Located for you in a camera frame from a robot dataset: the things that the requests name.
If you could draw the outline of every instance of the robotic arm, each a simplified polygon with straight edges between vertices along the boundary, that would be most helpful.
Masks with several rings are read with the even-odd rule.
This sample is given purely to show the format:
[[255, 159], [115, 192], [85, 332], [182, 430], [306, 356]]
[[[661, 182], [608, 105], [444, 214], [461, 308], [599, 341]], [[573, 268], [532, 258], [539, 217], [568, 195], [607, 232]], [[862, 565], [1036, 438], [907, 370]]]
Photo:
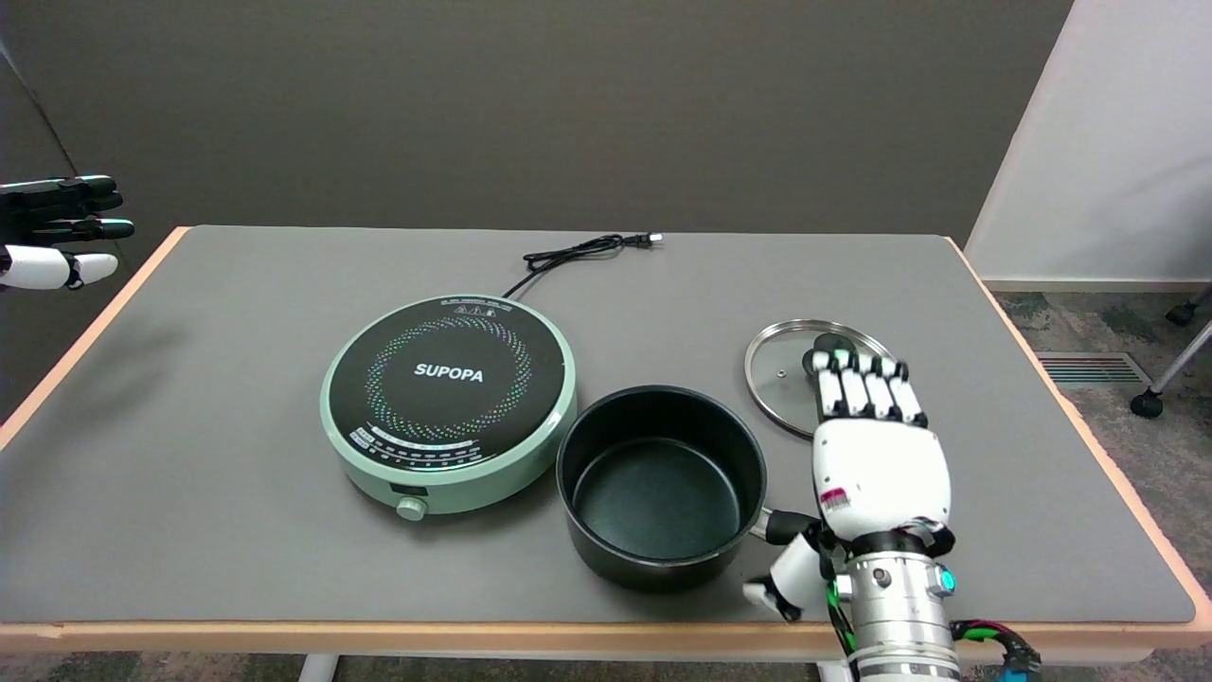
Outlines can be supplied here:
[[1001, 643], [1000, 681], [1037, 678], [1039, 654], [1010, 629], [947, 619], [955, 578], [937, 560], [955, 544], [950, 476], [908, 366], [836, 350], [810, 351], [804, 369], [821, 415], [812, 457], [821, 517], [771, 514], [766, 539], [787, 550], [745, 596], [796, 621], [823, 590], [856, 682], [959, 680], [956, 640]]
[[121, 204], [118, 183], [104, 174], [0, 184], [0, 290], [75, 290], [113, 274], [118, 258], [110, 253], [56, 246], [130, 236], [130, 220], [99, 217]]

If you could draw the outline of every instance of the table edge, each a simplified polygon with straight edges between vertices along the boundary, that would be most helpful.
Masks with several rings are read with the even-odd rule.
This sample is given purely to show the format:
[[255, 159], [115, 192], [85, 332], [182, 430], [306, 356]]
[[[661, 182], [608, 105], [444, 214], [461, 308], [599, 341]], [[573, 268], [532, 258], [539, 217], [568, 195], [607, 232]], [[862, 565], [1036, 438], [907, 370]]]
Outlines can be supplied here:
[[[178, 227], [122, 286], [12, 417], [0, 425], [0, 451], [87, 353], [97, 337], [164, 262], [189, 227]], [[1161, 532], [1119, 466], [1098, 443], [1081, 413], [1057, 390], [959, 245], [973, 280], [1064, 409], [1137, 522], [1195, 607], [1190, 623], [1013, 623], [1040, 649], [1060, 647], [1199, 647], [1212, 642], [1212, 601]], [[341, 651], [341, 652], [794, 652], [836, 643], [827, 624], [801, 623], [399, 623], [399, 621], [101, 621], [0, 623], [0, 651]]]

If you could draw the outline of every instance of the chair wheel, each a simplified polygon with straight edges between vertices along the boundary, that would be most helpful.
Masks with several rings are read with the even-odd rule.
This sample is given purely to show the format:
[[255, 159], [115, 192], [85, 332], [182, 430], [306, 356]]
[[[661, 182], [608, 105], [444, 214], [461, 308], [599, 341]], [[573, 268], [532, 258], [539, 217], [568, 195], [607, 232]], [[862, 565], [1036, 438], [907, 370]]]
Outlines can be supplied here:
[[1174, 305], [1173, 308], [1170, 308], [1168, 313], [1166, 313], [1166, 319], [1178, 326], [1187, 326], [1188, 323], [1191, 323], [1193, 319], [1195, 319], [1195, 305], [1190, 303]]
[[1132, 414], [1137, 417], [1143, 417], [1145, 419], [1157, 419], [1161, 417], [1161, 396], [1154, 394], [1153, 391], [1145, 390], [1128, 405], [1132, 408]]

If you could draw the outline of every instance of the floor vent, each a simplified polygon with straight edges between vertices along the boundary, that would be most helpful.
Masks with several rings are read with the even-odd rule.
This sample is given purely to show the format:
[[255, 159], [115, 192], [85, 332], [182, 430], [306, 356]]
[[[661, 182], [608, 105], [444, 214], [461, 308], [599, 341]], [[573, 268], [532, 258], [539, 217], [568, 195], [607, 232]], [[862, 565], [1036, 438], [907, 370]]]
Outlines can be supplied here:
[[1149, 376], [1127, 354], [1035, 354], [1060, 388], [1149, 384]]

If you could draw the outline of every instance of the nonstick pot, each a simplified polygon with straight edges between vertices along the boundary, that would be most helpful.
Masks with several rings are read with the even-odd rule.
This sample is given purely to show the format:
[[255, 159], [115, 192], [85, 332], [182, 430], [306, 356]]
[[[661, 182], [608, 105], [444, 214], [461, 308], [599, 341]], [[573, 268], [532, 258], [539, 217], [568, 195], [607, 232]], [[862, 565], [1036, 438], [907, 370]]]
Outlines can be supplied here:
[[590, 569], [633, 590], [673, 592], [736, 558], [762, 514], [766, 465], [722, 405], [687, 389], [636, 386], [581, 414], [560, 446], [556, 482]]

